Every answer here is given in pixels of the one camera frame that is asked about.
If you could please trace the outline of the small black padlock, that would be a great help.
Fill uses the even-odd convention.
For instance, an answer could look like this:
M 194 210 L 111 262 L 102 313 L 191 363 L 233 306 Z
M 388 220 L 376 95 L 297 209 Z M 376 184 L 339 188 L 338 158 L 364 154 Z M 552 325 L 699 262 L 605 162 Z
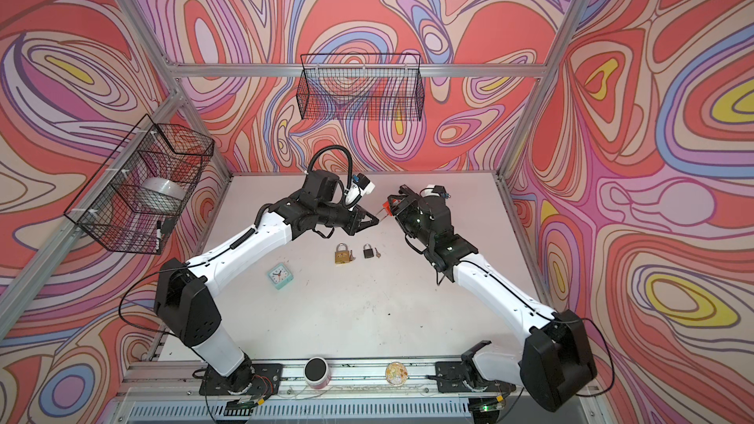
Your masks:
M 366 243 L 362 249 L 363 257 L 365 259 L 380 258 L 381 253 L 376 247 L 373 247 L 370 243 Z

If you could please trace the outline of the brass padlock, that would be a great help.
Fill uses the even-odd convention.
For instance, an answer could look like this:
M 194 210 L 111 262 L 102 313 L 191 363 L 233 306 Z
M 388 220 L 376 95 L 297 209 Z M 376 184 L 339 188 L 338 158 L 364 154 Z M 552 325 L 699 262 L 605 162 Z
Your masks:
M 354 260 L 355 257 L 353 256 L 353 252 L 349 249 L 349 247 L 345 243 L 339 243 L 335 250 L 334 262 L 337 265 L 342 265 L 351 263 Z

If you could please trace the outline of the red padlock with keys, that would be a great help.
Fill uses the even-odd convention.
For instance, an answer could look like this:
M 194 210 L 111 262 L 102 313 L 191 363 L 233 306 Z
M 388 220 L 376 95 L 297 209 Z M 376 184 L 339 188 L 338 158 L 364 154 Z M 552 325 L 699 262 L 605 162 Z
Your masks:
M 390 201 L 386 201 L 382 205 L 382 210 L 380 211 L 380 213 L 381 213 L 381 218 L 382 219 L 385 219 L 385 218 L 393 216 L 393 212 L 392 212 Z

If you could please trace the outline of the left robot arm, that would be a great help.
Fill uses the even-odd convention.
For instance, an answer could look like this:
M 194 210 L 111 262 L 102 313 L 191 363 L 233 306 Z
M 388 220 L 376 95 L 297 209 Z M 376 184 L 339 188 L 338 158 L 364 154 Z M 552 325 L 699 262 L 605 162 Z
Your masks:
M 328 151 L 347 160 L 347 178 L 312 165 Z M 253 223 L 215 249 L 186 262 L 172 259 L 159 270 L 154 312 L 181 343 L 208 366 L 208 375 L 230 395 L 245 394 L 255 379 L 249 356 L 222 324 L 216 300 L 245 270 L 267 254 L 307 232 L 329 239 L 336 230 L 354 236 L 378 225 L 359 202 L 374 184 L 353 170 L 351 151 L 343 145 L 323 147 L 312 156 L 299 190 L 264 204 Z

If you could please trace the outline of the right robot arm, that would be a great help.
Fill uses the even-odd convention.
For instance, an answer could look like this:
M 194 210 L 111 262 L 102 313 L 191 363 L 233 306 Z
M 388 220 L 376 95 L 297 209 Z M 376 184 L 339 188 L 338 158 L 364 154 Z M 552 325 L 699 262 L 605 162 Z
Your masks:
M 384 206 L 406 241 L 420 242 L 417 253 L 439 280 L 474 294 L 503 320 L 522 350 L 512 355 L 483 340 L 461 355 L 454 372 L 438 371 L 438 385 L 459 383 L 473 392 L 521 386 L 536 404 L 557 411 L 598 375 L 583 319 L 571 310 L 553 310 L 498 272 L 456 233 L 447 199 L 443 186 L 420 192 L 401 186 Z

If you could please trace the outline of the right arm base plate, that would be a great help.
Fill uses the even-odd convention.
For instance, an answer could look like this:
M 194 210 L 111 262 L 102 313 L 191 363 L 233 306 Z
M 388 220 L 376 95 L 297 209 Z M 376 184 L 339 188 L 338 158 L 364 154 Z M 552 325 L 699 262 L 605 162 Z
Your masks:
M 441 394 L 459 393 L 492 393 L 508 396 L 516 390 L 516 385 L 500 380 L 488 380 L 484 378 L 478 367 L 474 364 L 476 354 L 485 347 L 491 345 L 489 340 L 480 341 L 456 361 L 437 361 L 435 373 L 426 378 L 436 383 Z

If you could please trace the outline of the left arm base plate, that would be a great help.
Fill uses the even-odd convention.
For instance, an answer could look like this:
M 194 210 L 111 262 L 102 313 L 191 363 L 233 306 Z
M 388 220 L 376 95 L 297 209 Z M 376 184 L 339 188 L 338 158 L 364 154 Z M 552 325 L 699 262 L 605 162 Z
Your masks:
M 254 363 L 248 358 L 228 377 L 208 366 L 201 378 L 199 393 L 207 397 L 270 398 L 279 392 L 283 371 L 282 363 Z

